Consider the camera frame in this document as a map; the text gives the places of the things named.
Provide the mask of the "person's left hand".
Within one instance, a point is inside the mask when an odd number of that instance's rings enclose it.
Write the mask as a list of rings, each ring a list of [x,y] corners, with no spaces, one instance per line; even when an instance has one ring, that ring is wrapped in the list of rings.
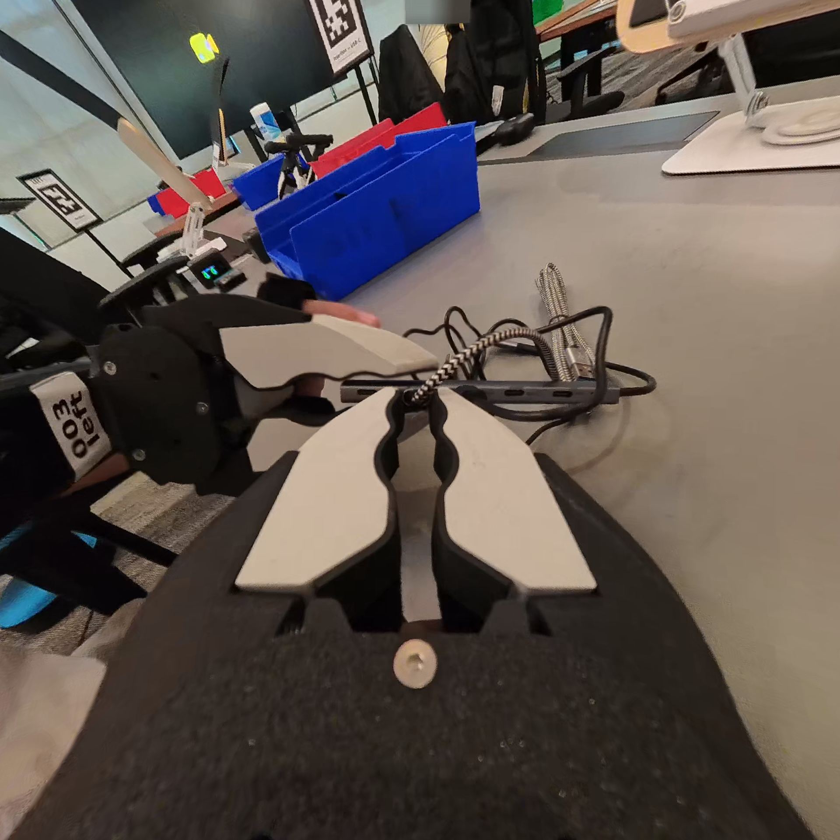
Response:
[[[328,316],[336,319],[359,322],[375,329],[379,329],[382,326],[380,319],[374,314],[341,302],[307,299],[301,304],[301,310],[312,317]]]

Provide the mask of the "white panel stand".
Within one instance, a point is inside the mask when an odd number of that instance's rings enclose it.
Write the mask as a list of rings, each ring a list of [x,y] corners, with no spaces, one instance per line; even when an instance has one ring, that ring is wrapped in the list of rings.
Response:
[[[742,35],[718,53],[733,82],[740,113],[700,131],[662,166],[667,175],[793,172],[839,166],[839,97],[771,104],[758,88]]]
[[[207,255],[210,251],[224,252],[227,243],[221,237],[212,239],[204,235],[205,208],[200,203],[192,203],[185,215],[185,224],[181,242],[176,254],[188,259]]]

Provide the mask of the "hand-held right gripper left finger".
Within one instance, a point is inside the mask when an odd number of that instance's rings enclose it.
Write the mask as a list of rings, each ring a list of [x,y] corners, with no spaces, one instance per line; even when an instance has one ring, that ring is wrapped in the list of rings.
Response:
[[[394,595],[402,545],[392,479],[402,430],[403,398],[385,387],[310,437],[288,461],[235,586],[333,599],[352,621]]]

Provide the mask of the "large black screen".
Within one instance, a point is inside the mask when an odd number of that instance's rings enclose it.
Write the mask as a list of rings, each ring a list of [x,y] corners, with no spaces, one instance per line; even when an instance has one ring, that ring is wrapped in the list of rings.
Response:
[[[76,1],[75,9],[177,157],[326,90],[333,75],[307,2]]]

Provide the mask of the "blue plastic bin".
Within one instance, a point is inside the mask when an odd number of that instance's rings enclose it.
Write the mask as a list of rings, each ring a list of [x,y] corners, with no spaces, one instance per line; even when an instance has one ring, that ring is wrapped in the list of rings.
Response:
[[[255,213],[307,186],[313,178],[313,170],[302,154],[280,153],[235,178],[233,189],[240,202]]]
[[[271,261],[339,301],[480,211],[476,124],[398,135],[255,212]]]

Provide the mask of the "tag pattern sign board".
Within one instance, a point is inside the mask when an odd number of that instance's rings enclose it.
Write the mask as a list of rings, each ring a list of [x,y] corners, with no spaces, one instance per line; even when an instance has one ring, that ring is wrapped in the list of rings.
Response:
[[[92,207],[50,169],[18,175],[16,180],[76,234],[86,233],[103,222]]]
[[[318,54],[325,61],[328,84],[360,70],[375,56],[371,33],[361,2],[304,1],[316,39]]]

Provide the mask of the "black desk mat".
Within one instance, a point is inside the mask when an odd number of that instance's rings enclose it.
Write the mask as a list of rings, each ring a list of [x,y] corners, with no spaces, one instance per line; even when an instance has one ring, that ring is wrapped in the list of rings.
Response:
[[[666,119],[609,125],[560,133],[534,150],[501,159],[481,158],[478,165],[526,161],[563,161],[621,154],[677,151],[713,122],[719,111],[695,112]]]

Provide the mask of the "black pouch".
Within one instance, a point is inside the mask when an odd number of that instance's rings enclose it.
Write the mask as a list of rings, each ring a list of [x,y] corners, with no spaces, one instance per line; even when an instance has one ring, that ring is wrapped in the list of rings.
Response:
[[[502,122],[491,135],[494,145],[511,146],[526,140],[535,127],[535,117],[531,112],[519,114]]]

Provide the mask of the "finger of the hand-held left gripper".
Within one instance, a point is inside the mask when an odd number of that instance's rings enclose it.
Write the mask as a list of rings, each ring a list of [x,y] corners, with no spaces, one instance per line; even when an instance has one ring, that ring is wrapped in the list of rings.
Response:
[[[349,408],[336,408],[322,395],[322,382],[296,382],[258,390],[235,384],[245,420],[246,452],[252,470],[268,470],[283,455],[297,452],[322,427]]]
[[[308,322],[220,329],[226,362],[258,390],[317,375],[344,381],[435,371],[436,357],[401,335],[317,314]]]

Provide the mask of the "black and white gadget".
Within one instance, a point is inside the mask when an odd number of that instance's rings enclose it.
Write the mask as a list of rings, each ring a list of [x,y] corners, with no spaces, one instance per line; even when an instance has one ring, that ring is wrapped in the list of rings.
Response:
[[[268,141],[264,152],[281,155],[280,173],[277,181],[277,199],[282,199],[292,186],[300,190],[314,183],[318,176],[314,162],[333,144],[331,134],[301,134],[290,132],[287,136]]]

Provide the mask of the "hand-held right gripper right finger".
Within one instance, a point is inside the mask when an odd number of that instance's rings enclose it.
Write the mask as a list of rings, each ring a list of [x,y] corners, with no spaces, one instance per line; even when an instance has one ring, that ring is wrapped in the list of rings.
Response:
[[[480,631],[502,602],[591,597],[595,576],[530,447],[453,390],[429,407],[434,469],[432,565],[441,624]]]

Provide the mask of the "black backpack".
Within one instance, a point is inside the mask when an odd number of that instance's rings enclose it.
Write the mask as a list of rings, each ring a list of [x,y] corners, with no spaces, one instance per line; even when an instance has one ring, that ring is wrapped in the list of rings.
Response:
[[[530,1],[474,1],[469,21],[445,27],[442,110],[451,124],[477,125],[547,114],[547,84]]]

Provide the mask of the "white light bar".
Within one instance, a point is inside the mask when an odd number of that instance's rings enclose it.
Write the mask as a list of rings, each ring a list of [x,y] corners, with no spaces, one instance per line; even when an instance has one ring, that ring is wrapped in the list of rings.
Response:
[[[838,1],[677,1],[666,4],[668,37],[710,40],[838,9]]]

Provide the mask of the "small device with green display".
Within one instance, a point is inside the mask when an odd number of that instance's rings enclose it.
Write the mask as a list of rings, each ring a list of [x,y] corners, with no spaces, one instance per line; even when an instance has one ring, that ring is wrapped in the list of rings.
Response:
[[[246,283],[245,273],[234,268],[218,250],[211,249],[190,259],[186,268],[206,290],[229,293]]]

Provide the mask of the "grey usb hub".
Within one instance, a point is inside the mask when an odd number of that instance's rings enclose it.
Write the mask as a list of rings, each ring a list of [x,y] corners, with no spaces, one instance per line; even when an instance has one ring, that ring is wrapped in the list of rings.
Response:
[[[344,404],[356,404],[383,388],[393,387],[400,392],[414,393],[424,385],[423,381],[355,379],[341,383],[340,400]],[[593,380],[566,381],[458,381],[447,380],[437,390],[467,390],[478,393],[489,403],[502,405],[578,405],[588,402],[595,393]]]

